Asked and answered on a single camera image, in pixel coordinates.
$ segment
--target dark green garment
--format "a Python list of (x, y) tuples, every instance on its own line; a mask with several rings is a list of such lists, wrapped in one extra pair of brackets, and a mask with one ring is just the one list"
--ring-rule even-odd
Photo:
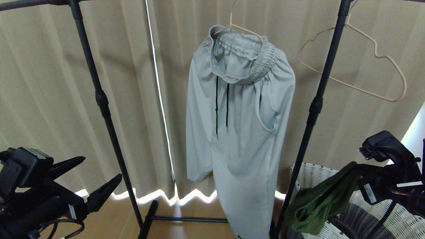
[(285, 212), (288, 226), (318, 235), (330, 216), (345, 213), (360, 178), (356, 166), (356, 162), (351, 162), (316, 187), (299, 191)]

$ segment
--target gold wire hanger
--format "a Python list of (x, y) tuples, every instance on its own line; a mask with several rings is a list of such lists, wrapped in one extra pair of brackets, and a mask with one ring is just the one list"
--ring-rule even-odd
[[(219, 32), (221, 32), (221, 31), (223, 31), (223, 30), (224, 30), (224, 29), (226, 29), (226, 28), (234, 27), (234, 28), (240, 29), (240, 30), (242, 30), (242, 31), (246, 31), (246, 32), (248, 32), (248, 33), (251, 33), (252, 35), (257, 36), (258, 38), (260, 38), (261, 43), (263, 43), (263, 42), (264, 42), (263, 37), (262, 37), (262, 36), (260, 36), (259, 34), (257, 34), (257, 33), (253, 32), (253, 31), (250, 31), (250, 30), (248, 30), (248, 29), (245, 29), (245, 28), (243, 28), (243, 27), (240, 27), (240, 26), (235, 25), (235, 24), (233, 24), (233, 23), (232, 23), (232, 13), (233, 13), (233, 7), (235, 6), (235, 3), (236, 3), (236, 0), (233, 2), (232, 8), (230, 9), (230, 23), (229, 23), (229, 25), (227, 25), (227, 26), (223, 27), (222, 29), (220, 29), (220, 30), (216, 31), (216, 32), (213, 34), (213, 36), (214, 36), (214, 35), (216, 35), (216, 34), (218, 34), (218, 33), (219, 33)], [(227, 75), (227, 74), (226, 74), (226, 76), (231, 77), (231, 78), (236, 78), (236, 79), (240, 80), (240, 78), (239, 78), (239, 77), (235, 77), (235, 76)]]
[[(403, 72), (401, 71), (400, 67), (397, 65), (397, 63), (395, 63), (395, 61), (394, 61), (394, 60), (393, 60), (390, 56), (379, 56), (379, 55), (378, 55), (378, 53), (377, 53), (378, 43), (376, 42), (376, 40), (375, 40), (375, 39), (373, 39), (371, 36), (367, 35), (366, 33), (364, 33), (363, 31), (361, 31), (361, 30), (359, 30), (358, 28), (356, 28), (356, 27), (354, 27), (353, 25), (351, 25), (351, 24), (349, 23), (349, 21), (350, 21), (350, 15), (351, 15), (351, 13), (349, 13), (349, 14), (348, 14), (348, 17), (347, 17), (347, 21), (346, 21), (346, 23), (345, 23), (345, 26), (347, 26), (347, 27), (349, 27), (349, 28), (353, 29), (354, 31), (356, 31), (356, 32), (358, 32), (359, 34), (361, 34), (361, 35), (365, 36), (365, 37), (366, 37), (366, 38), (368, 38), (371, 42), (373, 42), (373, 44), (375, 45), (375, 48), (374, 48), (374, 55), (375, 55), (375, 57), (376, 57), (376, 58), (386, 58), (386, 59), (388, 59), (388, 60), (389, 60), (389, 61), (390, 61), (390, 62), (394, 65), (395, 69), (397, 70), (397, 72), (399, 73), (399, 75), (400, 75), (400, 77), (401, 77), (401, 79), (402, 79), (402, 81), (403, 81), (403, 90), (402, 90), (402, 93), (400, 94), (400, 96), (399, 96), (397, 99), (395, 99), (395, 100), (394, 100), (394, 99), (389, 99), (389, 98), (387, 98), (387, 97), (380, 96), (380, 95), (378, 95), (378, 94), (375, 94), (375, 93), (372, 93), (372, 92), (369, 92), (369, 91), (363, 90), (363, 89), (358, 88), (358, 87), (356, 87), (356, 86), (353, 86), (353, 85), (347, 84), (347, 83), (342, 82), (342, 81), (340, 81), (340, 80), (337, 80), (337, 79), (335, 79), (335, 78), (333, 78), (333, 77), (329, 77), (329, 79), (334, 80), (334, 81), (336, 81), (336, 82), (338, 82), (338, 83), (341, 83), (341, 84), (343, 84), (343, 85), (346, 85), (346, 86), (348, 86), (348, 87), (350, 87), (350, 88), (352, 88), (352, 89), (354, 89), (354, 90), (358, 90), (358, 91), (360, 91), (360, 92), (366, 93), (366, 94), (368, 94), (368, 95), (371, 95), (371, 96), (374, 96), (374, 97), (377, 97), (377, 98), (380, 98), (380, 99), (383, 99), (383, 100), (386, 100), (386, 101), (389, 101), (389, 102), (397, 102), (397, 101), (402, 100), (402, 99), (404, 98), (404, 96), (406, 95), (406, 91), (407, 91), (407, 82), (406, 82), (406, 78), (405, 78), (405, 76), (404, 76)], [(317, 34), (316, 34), (316, 36), (314, 37), (314, 39), (310, 39), (310, 40), (308, 40), (308, 41), (307, 41), (307, 42), (306, 42), (306, 43), (305, 43), (305, 44), (301, 47), (300, 51), (298, 52), (298, 57), (297, 57), (298, 62), (299, 62), (299, 63), (301, 63), (301, 64), (303, 64), (303, 65), (304, 65), (304, 66), (306, 66), (307, 68), (309, 68), (309, 69), (311, 69), (311, 70), (313, 70), (313, 71), (315, 71), (315, 72), (317, 72), (317, 73), (319, 73), (319, 74), (322, 74), (322, 72), (320, 72), (320, 71), (318, 71), (318, 70), (316, 70), (316, 69), (312, 68), (311, 66), (308, 66), (307, 64), (305, 64), (304, 62), (302, 62), (302, 61), (300, 60), (301, 51), (304, 49), (304, 47), (307, 45), (307, 43), (309, 43), (309, 42), (314, 42), (314, 41), (317, 39), (317, 37), (318, 37), (321, 33), (324, 33), (324, 32), (326, 32), (326, 31), (330, 31), (330, 30), (333, 30), (333, 29), (335, 29), (335, 27), (332, 27), (332, 28), (329, 28), (329, 29), (327, 29), (327, 30), (321, 31), (321, 32), (319, 32), (319, 33), (317, 33)]]

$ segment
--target black drawstring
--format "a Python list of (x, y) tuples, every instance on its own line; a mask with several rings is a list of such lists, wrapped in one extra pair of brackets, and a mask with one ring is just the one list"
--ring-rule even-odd
[(227, 111), (226, 111), (226, 129), (229, 131), (227, 120), (229, 119), (229, 83), (227, 84)]
[(218, 76), (215, 81), (215, 134), (218, 135)]

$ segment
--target curtain fold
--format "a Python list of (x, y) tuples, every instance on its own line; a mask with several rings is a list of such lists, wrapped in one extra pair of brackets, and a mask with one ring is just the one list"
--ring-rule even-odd
[[(81, 2), (91, 50), (133, 187), (174, 196), (146, 6)], [(56, 162), (87, 159), (57, 181), (92, 192), (120, 173), (96, 105), (71, 10), (37, 6), (0, 13), (1, 149), (33, 147)], [(124, 183), (115, 193), (125, 191)]]
[[(194, 188), (210, 195), (213, 179), (200, 182), (186, 178), (185, 111), (187, 80), (193, 52), (208, 29), (229, 24), (233, 0), (148, 0), (153, 24), (158, 72), (170, 133), (171, 155), (179, 196)], [(238, 0), (233, 23), (261, 35), (282, 49), (295, 71), (292, 103), (280, 162), (278, 190), (285, 191), (289, 167), (295, 162), (310, 103), (320, 75), (297, 62), (301, 46), (319, 31), (335, 25), (339, 1)], [(368, 136), (388, 130), (401, 140), (425, 100), (425, 5), (407, 1), (359, 1), (350, 23), (378, 41), (378, 54), (390, 55), (408, 81), (405, 99), (390, 103), (329, 81), (323, 109), (313, 131), (305, 162), (341, 169), (350, 161), (365, 161), (357, 148)], [(316, 69), (326, 60), (332, 31), (321, 34), (305, 47), (302, 59)], [(349, 28), (344, 29), (335, 64), (335, 78), (372, 92), (396, 98), (401, 79), (387, 60), (374, 58), (373, 44)]]

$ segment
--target floor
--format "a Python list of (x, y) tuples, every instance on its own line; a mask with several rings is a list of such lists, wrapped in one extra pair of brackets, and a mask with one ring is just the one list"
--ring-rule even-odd
[[(205, 203), (193, 198), (184, 206), (169, 206), (163, 198), (159, 202), (157, 216), (198, 216), (224, 218), (220, 203), (215, 198), (211, 203)], [(275, 215), (282, 201), (275, 201)], [(150, 203), (140, 205), (142, 218), (149, 210)], [(136, 239), (139, 226), (134, 216), (130, 200), (109, 199), (96, 213), (89, 214), (84, 220), (85, 230), (73, 239)], [(59, 225), (53, 239), (59, 239), (78, 229), (79, 225), (62, 223)], [(42, 232), (41, 238), (47, 238), (51, 227)], [(166, 222), (154, 221), (148, 239), (234, 239), (235, 236), (227, 223), (204, 222)]]

